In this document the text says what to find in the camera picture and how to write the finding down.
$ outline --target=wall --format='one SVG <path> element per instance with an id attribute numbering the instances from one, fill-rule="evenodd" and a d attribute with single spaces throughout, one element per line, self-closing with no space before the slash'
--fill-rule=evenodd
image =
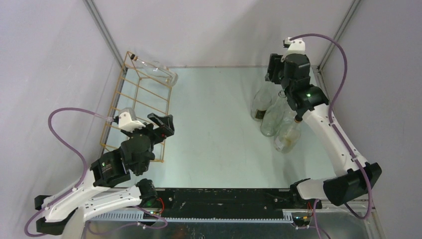
<path id="1" fill-rule="evenodd" d="M 96 1 L 119 51 L 169 66 L 267 65 L 288 36 L 333 36 L 352 0 Z M 312 64 L 328 43 L 307 42 Z"/>
<path id="2" fill-rule="evenodd" d="M 335 106 L 355 146 L 383 173 L 374 201 L 387 238 L 421 238 L 422 1 L 363 1 L 341 39 L 349 72 Z M 334 95 L 338 51 L 324 69 Z"/>
<path id="3" fill-rule="evenodd" d="M 107 114 L 119 67 L 80 0 L 1 1 L 0 42 L 0 238 L 19 239 L 34 197 L 57 193 L 81 174 L 79 158 L 48 130 L 50 112 Z M 103 124 L 82 113 L 53 119 L 89 163 L 100 153 Z"/>

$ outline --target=robotic arm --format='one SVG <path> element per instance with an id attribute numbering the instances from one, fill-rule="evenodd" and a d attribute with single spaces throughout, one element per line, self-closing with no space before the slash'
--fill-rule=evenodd
<path id="1" fill-rule="evenodd" d="M 381 168 L 378 163 L 369 164 L 356 150 L 334 115 L 331 115 L 332 122 L 328 120 L 329 101 L 319 87 L 310 83 L 311 64 L 305 55 L 303 40 L 291 41 L 287 38 L 284 47 L 288 47 L 284 56 L 271 54 L 267 76 L 273 83 L 282 86 L 290 108 L 297 113 L 296 120 L 304 120 L 320 138 L 337 176 L 332 179 L 305 179 L 291 185 L 291 189 L 302 199 L 328 199 L 340 206 L 368 192 L 362 172 L 354 160 L 364 164 L 371 187 L 381 175 Z M 344 142 L 354 151 L 355 158 Z"/>
<path id="2" fill-rule="evenodd" d="M 37 231 L 50 235 L 61 235 L 65 225 L 77 213 L 83 214 L 83 222 L 106 212 L 123 207 L 151 207 L 157 199 L 157 192 L 151 180 L 142 179 L 130 188 L 114 188 L 130 180 L 131 170 L 136 176 L 148 170 L 149 162 L 155 159 L 154 145 L 174 134 L 173 116 L 159 117 L 149 114 L 154 124 L 136 120 L 132 108 L 119 111 L 114 122 L 121 132 L 129 137 L 114 151 L 103 154 L 87 170 L 82 184 L 75 188 L 71 184 L 53 196 L 40 195 L 35 198 L 35 208 L 41 210 L 42 218 L 37 220 Z M 72 192 L 51 206 L 69 189 Z"/>

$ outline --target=bottle label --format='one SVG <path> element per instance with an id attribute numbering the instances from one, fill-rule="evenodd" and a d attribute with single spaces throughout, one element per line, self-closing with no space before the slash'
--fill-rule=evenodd
<path id="1" fill-rule="evenodd" d="M 265 112 L 266 111 L 256 110 L 255 118 L 262 120 L 264 118 Z"/>
<path id="2" fill-rule="evenodd" d="M 280 140 L 278 139 L 278 137 L 274 140 L 274 145 L 276 146 L 276 149 L 278 151 L 281 151 L 284 148 L 284 144 L 280 142 Z"/>

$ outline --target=floor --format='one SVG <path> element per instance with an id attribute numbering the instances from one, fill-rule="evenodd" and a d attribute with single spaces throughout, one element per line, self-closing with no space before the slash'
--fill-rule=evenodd
<path id="1" fill-rule="evenodd" d="M 154 152 L 164 163 L 152 162 L 143 176 L 121 186 L 131 186 L 142 178 L 156 187 L 192 188 L 286 188 L 305 178 L 333 177 L 330 160 L 319 139 L 306 125 L 289 154 L 277 152 L 273 139 L 264 137 L 260 123 L 249 111 L 254 94 L 263 83 L 265 68 L 176 68 L 179 75 L 172 88 L 169 113 L 174 116 L 175 135 Z M 316 84 L 311 72 L 312 82 Z M 126 78 L 137 83 L 135 71 Z M 145 88 L 166 97 L 168 90 L 143 80 Z M 274 97 L 280 86 L 274 86 Z M 127 82 L 122 92 L 134 95 L 136 86 Z M 138 94 L 156 109 L 165 112 L 167 102 L 148 94 Z M 135 106 L 138 117 L 160 112 L 120 97 L 118 107 Z M 119 146 L 125 136 L 113 129 L 107 144 Z"/>

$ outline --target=dark bottle label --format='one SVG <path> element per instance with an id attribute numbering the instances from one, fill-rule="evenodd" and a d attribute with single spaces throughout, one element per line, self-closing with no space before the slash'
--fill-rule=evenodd
<path id="1" fill-rule="evenodd" d="M 256 110 L 255 118 L 262 120 L 264 118 L 265 112 L 266 111 Z"/>

